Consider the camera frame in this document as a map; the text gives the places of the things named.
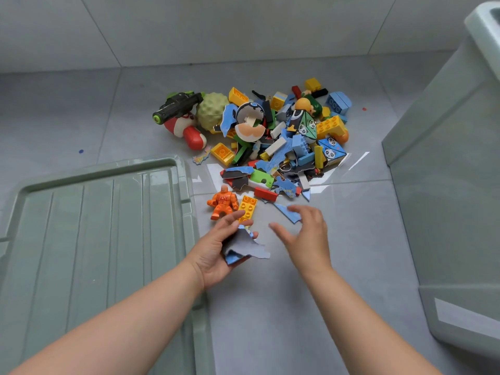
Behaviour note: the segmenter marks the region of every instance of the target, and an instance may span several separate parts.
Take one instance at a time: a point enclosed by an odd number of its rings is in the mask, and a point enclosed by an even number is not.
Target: forearm
[[[201,291],[195,269],[183,261],[64,335],[13,373],[146,373]]]
[[[440,374],[333,269],[304,280],[351,374]]]

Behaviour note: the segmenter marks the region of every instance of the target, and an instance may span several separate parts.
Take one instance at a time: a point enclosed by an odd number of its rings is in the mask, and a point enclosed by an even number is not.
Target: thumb
[[[222,242],[230,235],[236,233],[236,231],[238,230],[238,226],[240,226],[240,224],[241,223],[238,220],[236,220],[236,221],[233,221],[233,223],[231,225],[220,228],[216,232],[216,239],[218,241]]]
[[[295,236],[284,227],[282,227],[279,223],[271,222],[269,224],[269,227],[278,236],[278,238],[281,239],[285,246],[292,243],[295,239]]]

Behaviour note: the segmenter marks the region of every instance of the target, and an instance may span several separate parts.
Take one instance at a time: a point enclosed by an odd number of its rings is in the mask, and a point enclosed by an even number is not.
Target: pile of toys
[[[201,164],[211,153],[227,167],[221,176],[233,189],[253,189],[255,197],[274,203],[296,223],[300,216],[277,204],[277,197],[283,192],[290,198],[303,194],[309,200],[309,181],[346,157],[342,146],[349,139],[345,122],[352,106],[344,93],[329,93],[315,78],[304,85],[304,92],[293,86],[290,94],[276,92],[273,97],[252,91],[255,101],[236,88],[228,97],[221,93],[171,94],[153,119],[184,138],[193,150],[205,148],[193,158],[195,163]],[[316,99],[326,95],[322,106]],[[196,121],[210,133],[233,139],[231,147],[223,143],[205,147],[207,140],[195,127]],[[244,209],[240,222],[252,217],[256,203],[256,198],[244,196],[239,204],[225,185],[207,202],[215,208],[212,220],[222,212]]]

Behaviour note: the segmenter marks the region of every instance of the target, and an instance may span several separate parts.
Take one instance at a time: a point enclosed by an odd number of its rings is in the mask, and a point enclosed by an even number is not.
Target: hand
[[[297,270],[305,277],[332,268],[328,227],[321,211],[307,205],[290,205],[288,210],[301,214],[302,229],[298,235],[276,222],[271,222],[269,227],[285,245]]]
[[[249,258],[245,257],[232,265],[228,265],[221,254],[222,241],[236,233],[239,225],[253,225],[253,220],[246,220],[241,223],[238,221],[244,214],[244,210],[238,210],[225,215],[212,230],[200,238],[184,259],[195,268],[203,289],[219,283],[232,269]],[[259,233],[253,232],[254,239],[258,235]]]

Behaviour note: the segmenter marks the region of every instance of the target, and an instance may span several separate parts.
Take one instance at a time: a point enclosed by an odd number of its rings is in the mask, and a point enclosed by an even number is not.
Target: action figure
[[[221,191],[216,193],[212,200],[208,200],[207,205],[215,207],[214,213],[210,217],[211,220],[218,220],[221,212],[231,214],[233,210],[238,210],[239,207],[236,195],[228,191],[227,185],[222,185]]]

